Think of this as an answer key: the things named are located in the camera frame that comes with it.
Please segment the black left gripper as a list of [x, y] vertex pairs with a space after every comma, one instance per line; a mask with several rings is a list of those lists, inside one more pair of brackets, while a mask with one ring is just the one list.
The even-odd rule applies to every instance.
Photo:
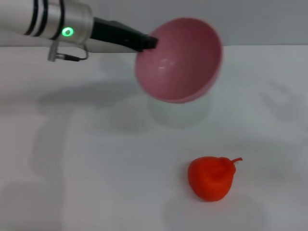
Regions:
[[155, 49], [158, 38], [145, 35], [117, 21], [94, 18], [91, 39], [127, 47], [134, 51]]

